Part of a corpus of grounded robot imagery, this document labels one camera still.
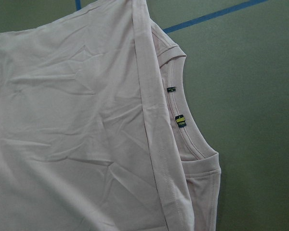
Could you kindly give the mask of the pink Snoopy t-shirt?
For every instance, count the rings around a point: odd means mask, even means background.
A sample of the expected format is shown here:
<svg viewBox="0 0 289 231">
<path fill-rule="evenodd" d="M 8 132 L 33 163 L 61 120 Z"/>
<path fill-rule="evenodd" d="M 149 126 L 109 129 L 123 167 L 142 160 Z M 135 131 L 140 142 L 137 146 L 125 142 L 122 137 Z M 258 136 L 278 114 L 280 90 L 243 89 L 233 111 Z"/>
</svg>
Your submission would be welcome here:
<svg viewBox="0 0 289 231">
<path fill-rule="evenodd" d="M 213 231 L 219 154 L 144 0 L 0 33 L 0 231 Z"/>
</svg>

